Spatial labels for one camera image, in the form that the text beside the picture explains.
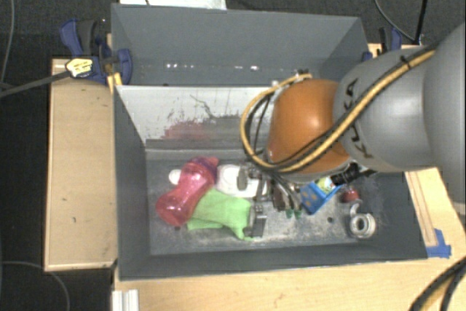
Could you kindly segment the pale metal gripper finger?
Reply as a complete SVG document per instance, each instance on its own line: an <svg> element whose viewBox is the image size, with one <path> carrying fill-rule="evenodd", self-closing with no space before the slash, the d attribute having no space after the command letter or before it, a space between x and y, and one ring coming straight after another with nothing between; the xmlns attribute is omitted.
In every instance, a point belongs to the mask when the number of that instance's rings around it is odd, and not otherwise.
<svg viewBox="0 0 466 311"><path fill-rule="evenodd" d="M254 168L240 168L237 176L237 188L243 193L256 193L261 174Z"/></svg>
<svg viewBox="0 0 466 311"><path fill-rule="evenodd" d="M250 210L250 237L262 237L266 226L267 214L264 206L255 204Z"/></svg>

